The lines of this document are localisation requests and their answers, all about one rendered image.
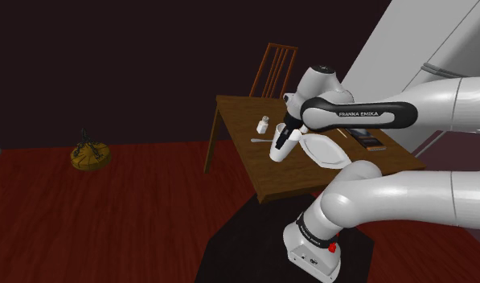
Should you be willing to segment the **brown wooden table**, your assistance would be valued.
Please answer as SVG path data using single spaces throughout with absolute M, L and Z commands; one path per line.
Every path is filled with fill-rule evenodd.
M 322 191 L 338 173 L 337 170 L 318 166 L 300 146 L 296 146 L 282 162 L 274 162 L 269 158 L 270 144 L 250 141 L 251 138 L 271 138 L 274 135 L 274 127 L 282 122 L 286 111 L 281 99 L 218 95 L 215 101 L 215 116 L 203 170 L 205 173 L 210 170 L 215 141 L 222 124 L 225 124 L 232 138 L 260 203 Z M 269 127 L 265 134 L 259 134 L 256 127 L 263 116 L 269 118 Z M 426 167 L 386 133 L 378 129 L 370 132 L 386 145 L 386 150 L 367 151 L 347 133 L 344 132 L 348 136 L 345 138 L 336 129 L 324 134 L 343 148 L 350 160 L 373 162 L 384 175 L 403 170 L 423 170 Z

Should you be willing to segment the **brown wooden chair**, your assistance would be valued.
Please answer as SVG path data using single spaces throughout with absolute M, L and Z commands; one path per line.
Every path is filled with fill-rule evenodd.
M 256 72 L 255 79 L 250 89 L 250 97 L 255 96 L 256 88 L 260 82 L 262 72 L 267 66 L 267 61 L 271 51 L 274 51 L 274 55 L 272 62 L 269 66 L 268 75 L 266 77 L 266 81 L 261 92 L 261 97 L 281 99 L 285 94 L 288 80 L 291 75 L 294 61 L 298 52 L 298 48 L 278 43 L 268 43 L 261 60 L 261 64 Z M 281 82 L 281 90 L 279 92 L 276 92 L 278 82 L 281 78 L 281 72 L 284 70 L 284 68 L 286 68 L 286 73 L 283 81 Z

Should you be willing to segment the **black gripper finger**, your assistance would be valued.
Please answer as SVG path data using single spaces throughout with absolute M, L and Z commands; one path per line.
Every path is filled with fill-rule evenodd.
M 280 132 L 278 139 L 276 140 L 275 148 L 277 150 L 280 150 L 282 146 L 285 144 L 285 142 L 288 140 L 289 136 L 290 136 L 289 130 L 282 130 Z

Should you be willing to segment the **dark robot stand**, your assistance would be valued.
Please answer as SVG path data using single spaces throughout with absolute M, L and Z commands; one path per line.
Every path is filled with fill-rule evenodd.
M 299 195 L 260 204 L 253 195 L 208 241 L 195 283 L 321 283 L 289 261 L 282 238 L 313 201 Z

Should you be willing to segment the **white cup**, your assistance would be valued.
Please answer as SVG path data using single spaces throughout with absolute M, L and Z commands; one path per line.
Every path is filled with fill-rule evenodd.
M 277 140 L 281 136 L 281 131 L 284 128 L 285 123 L 280 123 L 275 128 L 275 134 L 269 152 L 269 157 L 275 162 L 282 162 L 302 138 L 302 132 L 299 129 L 294 129 L 283 146 L 280 149 L 277 149 Z

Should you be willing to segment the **white plate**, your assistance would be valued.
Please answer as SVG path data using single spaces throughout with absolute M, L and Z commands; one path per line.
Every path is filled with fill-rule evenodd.
M 299 144 L 306 155 L 321 168 L 340 170 L 351 164 L 345 151 L 325 135 L 304 134 Z

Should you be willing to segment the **black flat remote control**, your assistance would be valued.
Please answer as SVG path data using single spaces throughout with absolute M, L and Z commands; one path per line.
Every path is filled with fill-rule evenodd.
M 346 131 L 367 151 L 386 150 L 387 147 L 366 129 L 346 129 Z

